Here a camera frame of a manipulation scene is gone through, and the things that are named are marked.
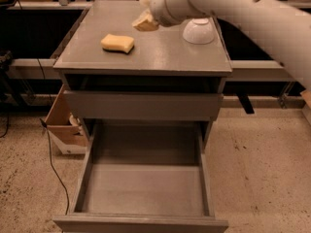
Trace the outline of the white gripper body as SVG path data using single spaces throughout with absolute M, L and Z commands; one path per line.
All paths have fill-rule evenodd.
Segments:
M 151 0 L 150 10 L 154 19 L 162 26 L 181 24 L 190 15 L 188 0 Z

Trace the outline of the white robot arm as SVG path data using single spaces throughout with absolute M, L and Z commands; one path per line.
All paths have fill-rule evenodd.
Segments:
M 139 31 L 216 17 L 239 28 L 306 89 L 311 89 L 311 15 L 277 0 L 141 0 Z

